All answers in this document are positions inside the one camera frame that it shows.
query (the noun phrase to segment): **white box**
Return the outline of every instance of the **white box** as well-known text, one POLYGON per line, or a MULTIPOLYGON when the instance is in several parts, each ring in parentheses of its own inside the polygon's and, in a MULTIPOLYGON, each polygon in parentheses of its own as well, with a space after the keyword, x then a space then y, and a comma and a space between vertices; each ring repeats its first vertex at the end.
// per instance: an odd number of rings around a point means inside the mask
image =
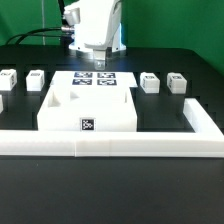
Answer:
POLYGON ((2 95, 0 95, 0 113, 3 111, 2 95))
POLYGON ((167 75, 167 86, 172 93, 185 94, 187 80, 180 73, 170 72, 167 75))
POLYGON ((26 77, 27 91, 41 91, 44 86, 44 71, 31 70, 26 77))
POLYGON ((14 69, 2 70, 0 73, 0 90, 11 91, 17 83, 17 72, 14 69))
POLYGON ((140 85, 145 93, 159 93, 160 80, 154 73, 141 73, 140 85))
POLYGON ((129 88, 50 86, 37 115, 48 131, 136 131, 137 115, 129 88))

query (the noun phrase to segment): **small white cube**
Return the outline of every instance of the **small white cube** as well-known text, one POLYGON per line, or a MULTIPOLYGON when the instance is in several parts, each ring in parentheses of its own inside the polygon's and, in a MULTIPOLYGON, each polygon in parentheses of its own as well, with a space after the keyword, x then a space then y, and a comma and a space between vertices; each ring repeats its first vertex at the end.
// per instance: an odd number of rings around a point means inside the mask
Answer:
POLYGON ((2 95, 0 95, 0 113, 3 111, 2 95))
POLYGON ((140 85, 145 93, 159 93, 160 80, 154 73, 141 73, 140 85))
POLYGON ((172 93, 185 94, 187 80, 180 73, 170 72, 167 75, 167 86, 172 93))
POLYGON ((26 77, 27 91, 41 91, 44 86, 44 71, 31 70, 26 77))
POLYGON ((2 70, 0 73, 0 90, 11 91, 17 83, 17 73, 14 69, 2 70))

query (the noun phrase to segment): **white robot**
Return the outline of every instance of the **white robot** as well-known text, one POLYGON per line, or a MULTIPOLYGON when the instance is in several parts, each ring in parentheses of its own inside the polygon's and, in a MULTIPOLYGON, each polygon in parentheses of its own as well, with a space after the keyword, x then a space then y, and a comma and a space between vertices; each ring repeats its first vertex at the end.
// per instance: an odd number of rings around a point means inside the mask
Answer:
POLYGON ((75 29, 70 50, 77 57, 93 59, 96 70, 105 69, 107 58, 125 55, 121 0, 79 0, 65 7, 64 17, 75 29))

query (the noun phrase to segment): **black table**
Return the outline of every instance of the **black table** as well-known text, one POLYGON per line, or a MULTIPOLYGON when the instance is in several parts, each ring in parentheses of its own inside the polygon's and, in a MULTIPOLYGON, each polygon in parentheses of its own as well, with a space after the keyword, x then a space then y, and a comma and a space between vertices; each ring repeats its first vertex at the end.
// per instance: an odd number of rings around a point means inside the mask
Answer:
MULTIPOLYGON (((2 46, 0 70, 14 68, 18 83, 1 91, 0 129, 37 130, 36 114, 55 71, 93 71, 58 46, 2 46), (43 69, 41 92, 27 92, 25 77, 43 69)), ((160 94, 132 89, 138 131, 193 130, 182 115, 196 98, 224 132, 224 77, 184 49, 128 49, 106 71, 154 72, 160 94), (188 81, 185 95, 166 87, 168 72, 188 81)), ((223 223, 223 159, 0 157, 0 222, 8 223, 223 223)))

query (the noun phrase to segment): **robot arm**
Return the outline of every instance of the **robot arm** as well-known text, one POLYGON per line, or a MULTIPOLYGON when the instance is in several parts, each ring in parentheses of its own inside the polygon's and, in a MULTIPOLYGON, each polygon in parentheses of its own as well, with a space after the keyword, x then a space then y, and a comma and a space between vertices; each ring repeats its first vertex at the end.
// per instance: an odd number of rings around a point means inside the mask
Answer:
POLYGON ((64 16, 75 26, 77 49, 90 49, 97 63, 105 63, 107 48, 120 39, 121 0, 79 0, 65 7, 64 16))

